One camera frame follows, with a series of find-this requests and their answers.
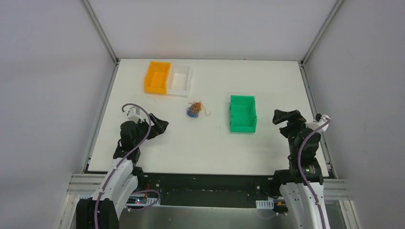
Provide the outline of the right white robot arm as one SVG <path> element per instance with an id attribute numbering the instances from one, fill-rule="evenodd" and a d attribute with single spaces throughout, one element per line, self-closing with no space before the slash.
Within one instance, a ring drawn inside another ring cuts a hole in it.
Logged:
<path id="1" fill-rule="evenodd" d="M 324 179 L 316 158 L 321 133 L 327 130 L 330 118 L 317 114 L 312 122 L 307 122 L 299 110 L 276 109 L 272 122 L 275 125 L 287 123 L 279 131 L 289 146 L 289 167 L 274 172 L 270 185 L 273 193 L 284 199 L 295 228 L 330 228 L 324 201 Z"/>

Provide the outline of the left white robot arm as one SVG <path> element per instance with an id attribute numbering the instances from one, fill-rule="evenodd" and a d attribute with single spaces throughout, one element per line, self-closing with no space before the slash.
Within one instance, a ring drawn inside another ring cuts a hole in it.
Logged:
<path id="1" fill-rule="evenodd" d="M 140 157 L 140 145 L 163 134 L 168 121 L 148 114 L 147 119 L 131 115 L 120 125 L 120 139 L 113 154 L 113 162 L 103 182 L 87 199 L 76 206 L 76 228 L 118 229 L 119 217 L 132 193 L 145 189 L 143 170 L 136 164 Z"/>

